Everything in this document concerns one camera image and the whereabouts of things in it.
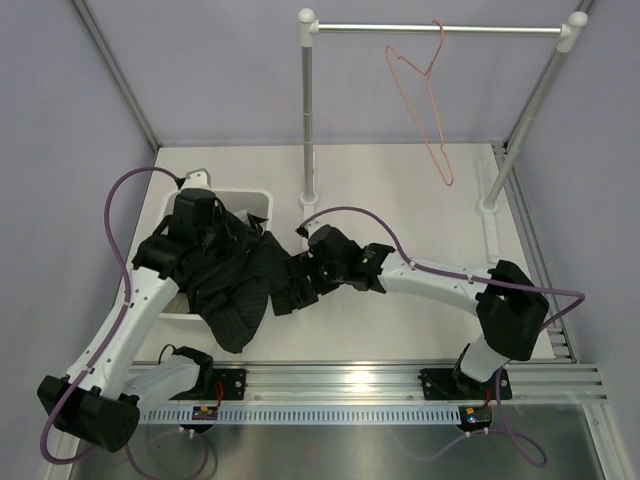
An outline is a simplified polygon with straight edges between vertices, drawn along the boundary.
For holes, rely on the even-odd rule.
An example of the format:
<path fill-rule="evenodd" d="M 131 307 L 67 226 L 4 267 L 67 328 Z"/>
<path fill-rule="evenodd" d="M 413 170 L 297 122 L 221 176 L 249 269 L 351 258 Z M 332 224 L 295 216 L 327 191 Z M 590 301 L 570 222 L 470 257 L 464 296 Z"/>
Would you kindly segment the black pinstriped shirt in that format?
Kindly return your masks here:
<path fill-rule="evenodd" d="M 225 213 L 227 251 L 188 277 L 182 287 L 190 312 L 200 316 L 219 346 L 239 354 L 252 341 L 266 314 L 276 316 L 306 308 L 319 300 L 311 280 L 294 272 L 293 257 L 258 218 L 242 221 Z"/>

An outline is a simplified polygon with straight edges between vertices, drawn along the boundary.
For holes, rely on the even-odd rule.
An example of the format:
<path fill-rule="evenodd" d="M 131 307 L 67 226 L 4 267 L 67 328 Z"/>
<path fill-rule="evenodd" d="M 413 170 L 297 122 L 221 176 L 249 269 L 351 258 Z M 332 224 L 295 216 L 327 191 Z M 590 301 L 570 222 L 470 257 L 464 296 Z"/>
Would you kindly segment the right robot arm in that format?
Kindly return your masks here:
<path fill-rule="evenodd" d="M 389 245 L 364 247 L 339 229 L 324 225 L 308 248 L 286 261 L 290 281 L 287 312 L 316 303 L 349 285 L 362 292 L 409 294 L 461 309 L 479 321 L 481 334 L 467 344 L 447 377 L 419 375 L 424 388 L 445 399 L 487 400 L 499 393 L 501 369 L 531 358 L 549 303 L 514 263 L 489 269 L 448 271 L 419 266 Z"/>

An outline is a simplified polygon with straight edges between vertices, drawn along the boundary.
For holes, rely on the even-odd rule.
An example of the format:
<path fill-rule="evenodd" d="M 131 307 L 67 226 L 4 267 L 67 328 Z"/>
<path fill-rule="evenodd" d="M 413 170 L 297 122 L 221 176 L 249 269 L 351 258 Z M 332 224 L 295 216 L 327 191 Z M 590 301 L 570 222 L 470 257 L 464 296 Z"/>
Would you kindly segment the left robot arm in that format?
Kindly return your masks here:
<path fill-rule="evenodd" d="M 163 218 L 124 270 L 124 296 L 114 304 L 79 358 L 60 377 L 47 375 L 37 396 L 58 430 L 109 452 L 122 449 L 142 415 L 171 398 L 208 396 L 215 386 L 213 359 L 180 347 L 164 362 L 134 379 L 127 377 L 137 352 L 184 279 L 181 262 L 206 250 L 216 195 L 184 189 L 186 207 Z"/>

